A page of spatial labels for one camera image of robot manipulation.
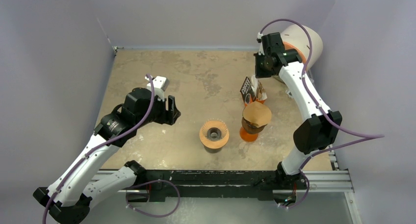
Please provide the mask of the coffee paper filter box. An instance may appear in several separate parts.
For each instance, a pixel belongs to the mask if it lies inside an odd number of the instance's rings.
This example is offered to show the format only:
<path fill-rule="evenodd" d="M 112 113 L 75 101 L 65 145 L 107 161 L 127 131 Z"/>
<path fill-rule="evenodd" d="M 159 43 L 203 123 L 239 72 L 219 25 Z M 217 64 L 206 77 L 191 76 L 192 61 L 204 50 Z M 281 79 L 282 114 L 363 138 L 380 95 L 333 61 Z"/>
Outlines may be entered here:
<path fill-rule="evenodd" d="M 247 76 L 245 78 L 240 88 L 240 93 L 244 106 L 247 106 L 252 102 L 259 102 L 264 104 L 267 99 L 266 91 L 262 83 L 255 75 L 252 75 L 251 77 Z"/>

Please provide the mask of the clear glass dripper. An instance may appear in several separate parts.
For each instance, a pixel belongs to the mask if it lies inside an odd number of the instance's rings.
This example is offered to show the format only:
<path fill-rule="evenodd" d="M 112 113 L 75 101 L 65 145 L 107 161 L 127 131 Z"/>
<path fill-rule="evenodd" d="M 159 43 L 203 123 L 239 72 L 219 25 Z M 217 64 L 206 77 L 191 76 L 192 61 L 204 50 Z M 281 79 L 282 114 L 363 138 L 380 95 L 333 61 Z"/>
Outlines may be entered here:
<path fill-rule="evenodd" d="M 202 135 L 210 141 L 219 141 L 228 134 L 226 124 L 221 120 L 206 121 L 202 128 Z"/>

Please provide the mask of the light bamboo dripper stand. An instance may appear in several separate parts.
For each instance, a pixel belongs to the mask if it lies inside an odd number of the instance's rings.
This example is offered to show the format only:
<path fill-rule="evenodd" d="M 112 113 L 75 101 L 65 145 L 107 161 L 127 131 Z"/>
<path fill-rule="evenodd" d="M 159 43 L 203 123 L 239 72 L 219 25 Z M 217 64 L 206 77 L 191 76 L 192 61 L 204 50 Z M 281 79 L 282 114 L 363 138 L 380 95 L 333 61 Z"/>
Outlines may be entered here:
<path fill-rule="evenodd" d="M 200 141 L 208 149 L 222 149 L 229 137 L 228 127 L 221 120 L 206 121 L 199 131 Z"/>

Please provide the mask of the grey glass carafe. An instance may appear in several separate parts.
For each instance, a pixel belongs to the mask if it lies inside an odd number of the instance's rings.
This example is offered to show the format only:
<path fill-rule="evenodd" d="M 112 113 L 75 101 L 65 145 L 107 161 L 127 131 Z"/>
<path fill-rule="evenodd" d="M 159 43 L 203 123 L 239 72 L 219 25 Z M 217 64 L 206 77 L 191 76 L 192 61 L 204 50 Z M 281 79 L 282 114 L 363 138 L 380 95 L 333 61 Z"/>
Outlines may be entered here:
<path fill-rule="evenodd" d="M 217 152 L 220 152 L 222 150 L 222 147 L 220 147 L 220 148 L 209 148 L 209 147 L 204 146 L 204 149 L 209 153 L 217 153 Z"/>

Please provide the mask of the dark walnut dripper stand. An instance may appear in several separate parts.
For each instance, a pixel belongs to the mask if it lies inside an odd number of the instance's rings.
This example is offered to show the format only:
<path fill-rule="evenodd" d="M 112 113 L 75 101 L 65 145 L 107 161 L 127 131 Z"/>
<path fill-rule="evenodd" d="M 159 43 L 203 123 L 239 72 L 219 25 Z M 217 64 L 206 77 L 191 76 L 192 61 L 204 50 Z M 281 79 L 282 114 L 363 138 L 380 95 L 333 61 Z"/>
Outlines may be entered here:
<path fill-rule="evenodd" d="M 242 118 L 241 120 L 242 128 L 248 133 L 248 134 L 257 134 L 263 131 L 266 125 L 263 126 L 255 126 L 251 122 L 247 121 L 246 119 Z"/>

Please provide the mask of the orange glass carafe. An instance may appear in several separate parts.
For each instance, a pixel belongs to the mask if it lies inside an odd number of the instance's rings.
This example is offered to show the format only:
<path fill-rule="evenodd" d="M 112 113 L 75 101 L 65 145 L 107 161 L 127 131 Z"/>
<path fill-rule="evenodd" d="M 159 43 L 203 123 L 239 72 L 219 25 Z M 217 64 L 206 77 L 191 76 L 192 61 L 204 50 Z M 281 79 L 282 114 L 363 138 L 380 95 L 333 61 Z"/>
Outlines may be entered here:
<path fill-rule="evenodd" d="M 250 134 L 248 133 L 243 127 L 240 128 L 239 130 L 239 135 L 241 137 L 241 139 L 245 142 L 254 142 L 257 140 L 259 134 Z"/>

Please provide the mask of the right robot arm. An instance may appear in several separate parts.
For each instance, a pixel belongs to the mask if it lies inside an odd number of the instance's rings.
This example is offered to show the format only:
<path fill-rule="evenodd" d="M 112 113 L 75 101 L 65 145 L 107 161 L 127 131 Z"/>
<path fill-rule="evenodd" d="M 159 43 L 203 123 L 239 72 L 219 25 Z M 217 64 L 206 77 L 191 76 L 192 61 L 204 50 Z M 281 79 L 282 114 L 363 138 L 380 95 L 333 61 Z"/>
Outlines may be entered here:
<path fill-rule="evenodd" d="M 257 42 L 260 48 L 255 54 L 256 77 L 279 76 L 290 90 L 303 120 L 293 134 L 295 147 L 281 162 L 282 171 L 275 175 L 277 185 L 287 188 L 313 152 L 323 151 L 335 141 L 342 116 L 332 111 L 316 91 L 306 72 L 309 61 L 303 61 L 296 49 L 286 49 L 280 33 L 258 33 Z"/>

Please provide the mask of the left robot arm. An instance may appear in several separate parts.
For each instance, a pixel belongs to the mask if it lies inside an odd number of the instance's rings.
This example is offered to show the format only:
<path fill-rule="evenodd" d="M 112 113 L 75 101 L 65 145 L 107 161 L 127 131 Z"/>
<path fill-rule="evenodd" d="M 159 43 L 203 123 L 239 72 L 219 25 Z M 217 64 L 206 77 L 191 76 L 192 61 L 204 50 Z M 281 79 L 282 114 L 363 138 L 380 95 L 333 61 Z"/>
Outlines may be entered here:
<path fill-rule="evenodd" d="M 79 224 L 99 203 L 122 189 L 151 190 L 165 185 L 160 177 L 149 177 L 138 162 L 132 160 L 119 170 L 95 182 L 92 178 L 102 165 L 125 143 L 149 123 L 173 125 L 180 111 L 173 96 L 164 95 L 169 80 L 146 75 L 148 84 L 134 88 L 125 101 L 102 117 L 87 145 L 69 168 L 48 187 L 39 187 L 33 197 L 44 207 L 42 223 L 52 217 L 60 224 Z"/>

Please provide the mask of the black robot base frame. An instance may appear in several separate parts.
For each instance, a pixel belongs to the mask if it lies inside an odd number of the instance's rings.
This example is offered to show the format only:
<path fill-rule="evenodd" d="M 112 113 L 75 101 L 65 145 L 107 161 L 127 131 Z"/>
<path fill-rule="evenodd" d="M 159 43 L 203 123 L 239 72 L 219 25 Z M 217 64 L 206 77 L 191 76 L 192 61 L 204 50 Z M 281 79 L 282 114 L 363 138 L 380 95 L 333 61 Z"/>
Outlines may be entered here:
<path fill-rule="evenodd" d="M 132 160 L 133 188 L 149 192 L 150 202 L 166 198 L 255 198 L 287 205 L 296 201 L 296 192 L 308 188 L 304 174 L 286 175 L 275 171 L 150 170 Z"/>

